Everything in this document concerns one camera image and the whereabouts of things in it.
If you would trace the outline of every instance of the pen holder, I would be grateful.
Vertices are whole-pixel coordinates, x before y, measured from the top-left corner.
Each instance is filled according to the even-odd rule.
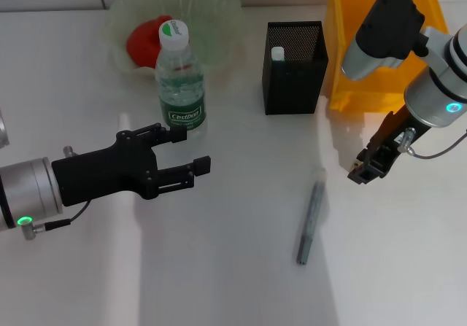
[[[273,47],[284,48],[284,61],[272,60]],[[320,21],[268,23],[263,65],[265,113],[314,113],[327,65]]]

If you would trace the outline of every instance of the pen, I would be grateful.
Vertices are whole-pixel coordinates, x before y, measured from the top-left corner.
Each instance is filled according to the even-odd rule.
[[[323,202],[325,183],[326,170],[322,168],[313,186],[312,198],[309,202],[304,229],[301,233],[300,247],[298,248],[297,255],[297,263],[300,265],[306,265],[308,261],[309,250],[313,242],[314,229],[316,228],[316,221],[320,213],[321,202]]]

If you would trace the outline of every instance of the water bottle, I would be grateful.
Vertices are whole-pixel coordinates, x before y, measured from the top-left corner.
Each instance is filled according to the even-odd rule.
[[[169,127],[191,131],[205,125],[204,75],[189,45],[188,27],[170,20],[159,28],[161,52],[155,67],[162,115]]]

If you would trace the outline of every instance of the yellow bin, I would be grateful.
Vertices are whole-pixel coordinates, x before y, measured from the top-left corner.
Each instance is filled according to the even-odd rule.
[[[398,69],[381,68],[360,82],[341,71],[345,51],[376,0],[329,0],[325,19],[328,78],[332,79],[329,108],[341,112],[389,112],[404,104],[406,86],[425,67],[411,53]],[[438,0],[413,0],[425,15],[425,25],[447,33]]]

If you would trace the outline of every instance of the white tabletop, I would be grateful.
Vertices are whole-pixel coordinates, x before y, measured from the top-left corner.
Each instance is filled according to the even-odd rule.
[[[451,32],[466,4],[445,4]],[[266,24],[323,20],[324,7],[251,8],[243,50],[208,74],[207,135],[155,149],[159,166],[204,155],[193,189],[95,200],[72,226],[26,242],[0,233],[5,326],[408,326],[467,321],[467,144],[438,160],[400,157],[358,186],[352,160],[383,115],[265,116]],[[122,77],[99,40],[106,13],[0,14],[0,106],[11,145],[0,166],[109,146],[118,119],[161,121],[152,82]],[[444,149],[467,117],[432,130]],[[314,170],[328,189],[306,267],[295,263]],[[78,206],[64,214],[69,217]]]

